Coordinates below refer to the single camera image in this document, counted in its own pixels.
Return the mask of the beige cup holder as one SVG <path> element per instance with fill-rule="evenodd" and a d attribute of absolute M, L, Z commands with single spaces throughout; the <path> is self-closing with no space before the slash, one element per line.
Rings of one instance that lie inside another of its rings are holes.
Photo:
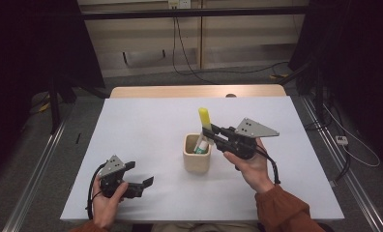
<path fill-rule="evenodd" d="M 188 172 L 206 173 L 210 167 L 212 146 L 209 144 L 206 154 L 196 154 L 193 149 L 199 134 L 189 133 L 184 140 L 183 161 Z"/>

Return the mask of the person's left hand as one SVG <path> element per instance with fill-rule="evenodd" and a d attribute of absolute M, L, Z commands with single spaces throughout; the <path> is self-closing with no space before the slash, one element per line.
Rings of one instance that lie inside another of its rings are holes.
<path fill-rule="evenodd" d="M 92 205 L 93 205 L 93 222 L 96 226 L 103 230 L 109 231 L 116 219 L 121 197 L 126 192 L 129 184 L 121 183 L 114 194 L 108 198 L 105 197 L 100 187 L 100 177 L 95 178 L 93 184 Z"/>

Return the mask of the person's right hand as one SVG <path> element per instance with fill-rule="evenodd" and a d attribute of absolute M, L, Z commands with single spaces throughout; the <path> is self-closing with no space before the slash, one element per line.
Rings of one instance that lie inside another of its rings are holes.
<path fill-rule="evenodd" d="M 224 157 L 235 165 L 244 180 L 257 193 L 264 193 L 275 185 L 268 175 L 267 159 L 261 155 L 255 155 L 251 159 L 240 159 L 231 152 L 224 152 Z"/>

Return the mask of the black curtain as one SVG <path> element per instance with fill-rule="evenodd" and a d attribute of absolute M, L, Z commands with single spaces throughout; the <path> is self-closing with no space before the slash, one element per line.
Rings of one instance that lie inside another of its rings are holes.
<path fill-rule="evenodd" d="M 293 71 L 315 61 L 383 161 L 383 0 L 309 0 Z"/>
<path fill-rule="evenodd" d="M 0 0 L 0 166 L 40 92 L 74 101 L 104 87 L 77 0 Z"/>

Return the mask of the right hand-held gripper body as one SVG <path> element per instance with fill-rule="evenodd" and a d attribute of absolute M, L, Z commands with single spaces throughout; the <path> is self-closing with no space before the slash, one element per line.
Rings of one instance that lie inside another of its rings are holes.
<path fill-rule="evenodd" d="M 222 152 L 231 152 L 242 160 L 250 160 L 254 155 L 259 154 L 269 157 L 264 149 L 261 149 L 256 139 L 260 137 L 279 136 L 280 133 L 250 118 L 244 118 L 241 123 L 234 128 L 235 132 L 230 135 L 224 135 L 226 143 L 217 144 Z"/>

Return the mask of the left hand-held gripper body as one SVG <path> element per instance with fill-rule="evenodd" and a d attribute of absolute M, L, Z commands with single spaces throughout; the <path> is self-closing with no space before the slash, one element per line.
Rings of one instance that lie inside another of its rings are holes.
<path fill-rule="evenodd" d="M 123 183 L 123 176 L 126 162 L 122 162 L 117 156 L 113 155 L 105 164 L 100 173 L 100 187 L 103 195 L 110 198 L 116 189 Z M 123 198 L 141 197 L 143 193 L 143 185 L 129 183 Z"/>

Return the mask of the black metal stand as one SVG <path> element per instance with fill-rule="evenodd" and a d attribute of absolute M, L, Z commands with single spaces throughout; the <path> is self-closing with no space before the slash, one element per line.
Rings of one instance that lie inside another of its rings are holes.
<path fill-rule="evenodd" d="M 51 77 L 48 81 L 48 93 L 49 93 L 49 103 L 50 103 L 51 120 L 52 120 L 51 134 L 54 134 L 56 133 L 60 125 L 58 92 L 56 89 L 56 80 L 54 77 Z"/>

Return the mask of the yellow highlighter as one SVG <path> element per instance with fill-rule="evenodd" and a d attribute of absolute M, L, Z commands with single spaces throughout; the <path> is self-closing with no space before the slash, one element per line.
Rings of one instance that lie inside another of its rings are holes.
<path fill-rule="evenodd" d="M 210 122 L 210 116 L 207 108 L 200 107 L 198 109 L 200 121 L 202 124 L 202 127 L 209 130 L 211 128 L 211 122 Z"/>

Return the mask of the white wall outlet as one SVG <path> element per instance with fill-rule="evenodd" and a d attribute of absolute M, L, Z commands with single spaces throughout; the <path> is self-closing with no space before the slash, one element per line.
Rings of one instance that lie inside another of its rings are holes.
<path fill-rule="evenodd" d="M 190 9 L 192 7 L 191 0 L 167 0 L 169 9 Z"/>

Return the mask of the black horizontal metal bar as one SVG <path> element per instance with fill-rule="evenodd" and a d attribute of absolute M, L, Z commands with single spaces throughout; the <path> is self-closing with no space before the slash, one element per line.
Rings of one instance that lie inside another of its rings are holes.
<path fill-rule="evenodd" d="M 124 12 L 84 12 L 80 15 L 85 20 L 103 19 L 139 19 L 139 18 L 172 18 L 201 16 L 239 16 L 239 15 L 303 15 L 309 10 L 307 6 L 266 7 L 266 8 L 223 8 L 223 9 L 181 9 L 150 10 Z"/>

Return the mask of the aluminium floor rail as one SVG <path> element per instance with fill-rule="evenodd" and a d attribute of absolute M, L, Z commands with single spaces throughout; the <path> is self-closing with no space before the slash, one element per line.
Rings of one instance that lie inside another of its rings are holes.
<path fill-rule="evenodd" d="M 332 134 L 327 127 L 323 127 L 322 123 L 317 119 L 316 108 L 312 104 L 310 98 L 302 97 L 303 105 L 305 106 L 310 118 L 318 126 L 318 133 L 330 155 L 332 156 L 339 170 L 345 167 L 346 157 L 340 146 L 337 144 Z M 342 176 L 343 181 L 348 186 L 352 196 L 356 200 L 362 214 L 364 215 L 372 232 L 383 232 L 383 219 L 379 211 L 371 201 L 367 192 L 364 190 L 360 181 L 357 179 L 351 168 Z"/>
<path fill-rule="evenodd" d="M 2 232 L 19 232 L 26 215 L 33 203 L 37 194 L 39 185 L 44 177 L 48 165 L 56 151 L 60 138 L 63 135 L 65 125 L 70 119 L 71 111 L 67 111 L 64 118 L 60 121 L 56 130 L 50 135 L 47 140 L 39 161 L 37 162 L 31 177 L 22 194 L 17 200 L 13 211 L 11 212 Z"/>

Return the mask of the white table mat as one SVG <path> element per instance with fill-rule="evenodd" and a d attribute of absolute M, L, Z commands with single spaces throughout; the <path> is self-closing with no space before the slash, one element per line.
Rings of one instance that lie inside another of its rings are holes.
<path fill-rule="evenodd" d="M 312 218 L 341 219 L 343 212 L 289 97 L 109 99 L 89 143 L 61 218 L 86 219 L 87 193 L 96 168 L 111 156 L 132 161 L 128 182 L 152 178 L 139 198 L 119 207 L 118 219 L 132 222 L 255 221 L 254 192 L 233 164 L 214 150 L 209 170 L 184 167 L 184 139 L 199 133 L 198 110 L 208 109 L 213 124 L 236 127 L 250 118 L 279 132 L 263 144 L 283 189 L 310 206 Z"/>

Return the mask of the white pen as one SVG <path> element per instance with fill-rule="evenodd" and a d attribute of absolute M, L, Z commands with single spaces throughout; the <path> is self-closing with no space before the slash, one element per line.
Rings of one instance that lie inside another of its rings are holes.
<path fill-rule="evenodd" d="M 201 133 L 201 134 L 198 136 L 197 140 L 196 140 L 196 144 L 195 144 L 194 149 L 193 149 L 194 152 L 197 151 L 197 149 L 198 149 L 198 147 L 200 146 L 201 141 L 202 141 L 203 139 L 204 139 L 204 135 L 203 135 L 203 133 Z"/>

